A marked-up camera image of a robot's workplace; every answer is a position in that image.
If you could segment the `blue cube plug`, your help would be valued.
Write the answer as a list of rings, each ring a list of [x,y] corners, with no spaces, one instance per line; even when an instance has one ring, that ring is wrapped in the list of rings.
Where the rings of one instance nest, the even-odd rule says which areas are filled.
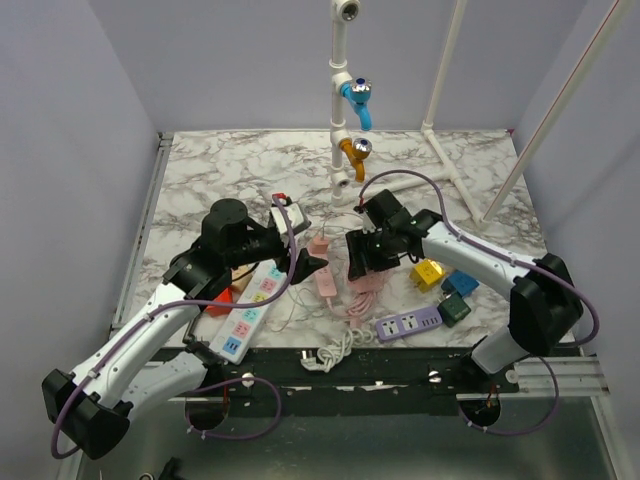
[[[441,299],[445,300],[451,296],[460,296],[466,298],[471,295],[480,283],[472,276],[455,270],[449,274],[441,283]]]

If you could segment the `white power strip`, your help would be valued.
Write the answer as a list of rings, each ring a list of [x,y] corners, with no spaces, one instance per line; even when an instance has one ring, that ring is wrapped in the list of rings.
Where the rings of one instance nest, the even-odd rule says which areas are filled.
[[[255,303],[271,298],[282,287],[286,278],[287,274],[279,271],[273,260],[261,262],[239,299],[241,304],[248,303],[252,307],[233,309],[214,335],[209,349],[220,358],[239,365],[249,349],[252,337],[274,305],[272,302],[256,307]]]

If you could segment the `green cube plug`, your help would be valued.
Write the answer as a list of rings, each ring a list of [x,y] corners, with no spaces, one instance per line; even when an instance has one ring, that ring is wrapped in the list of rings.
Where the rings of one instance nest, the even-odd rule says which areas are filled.
[[[471,308],[458,293],[442,300],[437,309],[443,323],[449,328],[453,328],[471,313]]]

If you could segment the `pink power strip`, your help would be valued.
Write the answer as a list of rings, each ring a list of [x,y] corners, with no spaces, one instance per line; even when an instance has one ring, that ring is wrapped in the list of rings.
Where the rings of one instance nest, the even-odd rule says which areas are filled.
[[[330,241],[328,238],[322,235],[316,235],[308,244],[308,251],[311,256],[328,261],[327,253],[329,243]],[[321,298],[332,299],[338,295],[334,277],[329,264],[326,264],[324,267],[317,270],[314,273],[314,278],[316,281],[316,287],[319,296]]]

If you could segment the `beige cube plug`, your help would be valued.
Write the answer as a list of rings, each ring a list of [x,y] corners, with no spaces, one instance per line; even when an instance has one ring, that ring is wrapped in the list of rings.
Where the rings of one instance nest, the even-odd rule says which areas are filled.
[[[244,292],[258,266],[258,263],[253,265],[243,265],[234,270],[232,272],[232,283],[230,289],[238,294]]]

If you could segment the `red cube plug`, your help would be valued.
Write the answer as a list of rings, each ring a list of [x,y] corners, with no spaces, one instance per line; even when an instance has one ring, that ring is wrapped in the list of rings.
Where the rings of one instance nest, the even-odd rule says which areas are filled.
[[[207,306],[205,313],[211,317],[227,316],[231,311],[231,304],[234,302],[233,290],[228,287],[224,289],[215,299],[216,305]]]

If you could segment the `yellow cube socket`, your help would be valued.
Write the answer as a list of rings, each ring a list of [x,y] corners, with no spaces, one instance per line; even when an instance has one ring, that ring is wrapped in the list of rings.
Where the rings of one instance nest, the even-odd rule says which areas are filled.
[[[409,279],[421,293],[434,288],[444,277],[445,269],[431,259],[424,259],[415,264],[409,273]]]

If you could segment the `purple power strip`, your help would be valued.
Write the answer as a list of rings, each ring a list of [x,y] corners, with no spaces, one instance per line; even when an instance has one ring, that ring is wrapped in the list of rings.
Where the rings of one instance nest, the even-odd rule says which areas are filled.
[[[392,315],[375,323],[378,339],[389,342],[440,327],[442,316],[435,306]]]

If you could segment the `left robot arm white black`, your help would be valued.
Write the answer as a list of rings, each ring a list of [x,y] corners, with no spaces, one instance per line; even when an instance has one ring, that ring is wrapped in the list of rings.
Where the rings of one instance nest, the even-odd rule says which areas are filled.
[[[205,347],[189,347],[153,371],[141,371],[175,332],[218,305],[234,269],[272,261],[291,285],[324,267],[325,261],[296,245],[297,234],[310,225],[300,205],[284,194],[273,195],[267,225],[252,219],[240,200],[216,201],[200,235],[171,260],[146,306],[71,372],[54,369],[44,378],[46,413],[54,425],[52,456],[64,459],[81,451],[100,459],[152,405],[194,390],[214,393],[222,372],[207,361]]]

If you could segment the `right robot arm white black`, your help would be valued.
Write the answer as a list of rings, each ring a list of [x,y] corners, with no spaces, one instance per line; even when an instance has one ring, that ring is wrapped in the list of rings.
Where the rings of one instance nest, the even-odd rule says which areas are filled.
[[[564,261],[554,254],[509,252],[456,229],[440,213],[410,213],[389,190],[355,210],[363,225],[346,235],[349,280],[395,268],[408,254],[468,274],[508,302],[508,323],[480,340],[460,367],[471,391],[485,390],[516,361],[547,355],[584,313]]]

